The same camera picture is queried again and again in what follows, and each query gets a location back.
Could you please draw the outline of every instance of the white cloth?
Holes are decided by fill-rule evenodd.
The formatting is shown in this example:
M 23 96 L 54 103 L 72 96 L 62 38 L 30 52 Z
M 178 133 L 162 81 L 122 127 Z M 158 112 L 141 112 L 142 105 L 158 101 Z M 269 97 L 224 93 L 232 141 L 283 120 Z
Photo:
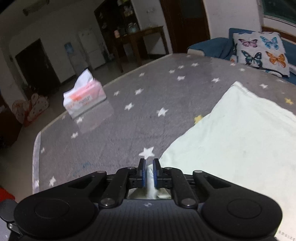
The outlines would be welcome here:
M 296 116 L 239 82 L 170 145 L 160 164 L 185 174 L 203 170 L 273 198 L 283 211 L 276 237 L 296 238 Z

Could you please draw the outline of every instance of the red object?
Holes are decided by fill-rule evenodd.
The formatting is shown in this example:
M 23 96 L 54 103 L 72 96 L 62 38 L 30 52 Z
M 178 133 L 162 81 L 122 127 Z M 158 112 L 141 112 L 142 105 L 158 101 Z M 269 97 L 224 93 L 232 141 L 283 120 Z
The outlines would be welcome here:
M 0 202 L 5 199 L 12 199 L 15 200 L 15 197 L 7 192 L 4 188 L 0 188 Z

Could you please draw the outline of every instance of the refrigerator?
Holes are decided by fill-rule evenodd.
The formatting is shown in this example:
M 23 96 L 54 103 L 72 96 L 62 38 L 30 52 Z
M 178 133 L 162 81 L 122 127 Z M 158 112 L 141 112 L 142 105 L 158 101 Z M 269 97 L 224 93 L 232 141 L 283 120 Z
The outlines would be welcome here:
M 92 69 L 96 69 L 97 67 L 105 64 L 105 58 L 92 27 L 78 32 L 78 36 L 86 54 L 86 61 Z

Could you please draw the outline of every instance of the dark doorway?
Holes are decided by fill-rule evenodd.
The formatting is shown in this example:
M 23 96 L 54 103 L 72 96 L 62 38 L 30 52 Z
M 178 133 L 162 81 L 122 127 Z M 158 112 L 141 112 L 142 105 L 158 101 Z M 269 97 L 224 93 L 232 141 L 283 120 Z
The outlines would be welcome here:
M 33 92 L 47 96 L 60 85 L 40 39 L 26 47 L 15 58 Z
M 174 53 L 210 39 L 202 0 L 160 0 Z

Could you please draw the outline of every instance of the table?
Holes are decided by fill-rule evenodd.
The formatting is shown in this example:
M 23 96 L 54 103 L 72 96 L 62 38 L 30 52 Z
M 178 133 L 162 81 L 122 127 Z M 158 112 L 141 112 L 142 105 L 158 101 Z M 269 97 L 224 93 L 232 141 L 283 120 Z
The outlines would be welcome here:
M 97 170 L 112 174 L 137 166 L 144 148 L 154 154 L 147 157 L 151 164 L 194 125 L 194 117 L 210 113 L 235 81 L 296 114 L 296 105 L 285 101 L 296 100 L 296 86 L 274 75 L 217 58 L 167 55 L 105 85 L 107 102 L 83 120 L 64 113 L 38 134 L 33 192 L 50 188 L 50 180 L 56 186 Z M 162 108 L 167 112 L 158 117 Z
M 138 66 L 141 66 L 142 65 L 142 60 L 141 60 L 140 53 L 139 53 L 139 50 L 138 50 L 137 41 L 139 39 L 143 38 L 144 36 L 154 34 L 154 33 L 160 33 L 161 39 L 163 41 L 163 46 L 165 47 L 165 54 L 169 54 L 168 45 L 167 45 L 165 35 L 164 35 L 164 32 L 163 32 L 163 26 L 142 29 L 142 30 L 139 30 L 139 31 L 137 31 L 135 33 L 126 34 L 124 36 L 120 36 L 119 38 L 115 39 L 115 41 L 113 43 L 113 54 L 115 56 L 117 65 L 118 65 L 121 72 L 123 72 L 123 69 L 122 69 L 122 65 L 121 65 L 121 62 L 120 62 L 119 55 L 118 55 L 117 46 L 121 45 L 121 44 L 130 43 L 131 46 L 132 46 L 133 52 L 134 52 L 134 54 L 136 56 Z

